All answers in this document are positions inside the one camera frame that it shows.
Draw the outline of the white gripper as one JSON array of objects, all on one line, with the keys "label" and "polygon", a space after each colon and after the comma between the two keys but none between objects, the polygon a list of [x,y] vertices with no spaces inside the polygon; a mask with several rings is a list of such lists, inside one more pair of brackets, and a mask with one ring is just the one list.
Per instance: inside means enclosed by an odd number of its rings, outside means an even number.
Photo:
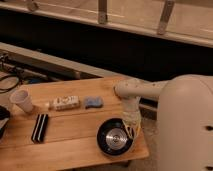
[{"label": "white gripper", "polygon": [[139,98],[124,98],[121,100],[123,108],[123,124],[130,139],[137,138],[141,130],[141,113],[139,109]]}]

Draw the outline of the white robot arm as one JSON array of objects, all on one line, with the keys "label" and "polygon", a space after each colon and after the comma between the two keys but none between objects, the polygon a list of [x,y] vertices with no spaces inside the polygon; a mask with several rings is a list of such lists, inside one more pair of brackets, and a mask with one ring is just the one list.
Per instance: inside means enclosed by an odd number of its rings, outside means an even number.
[{"label": "white robot arm", "polygon": [[114,91],[131,124],[139,119],[141,98],[158,103],[157,171],[213,171],[213,76],[126,79]]}]

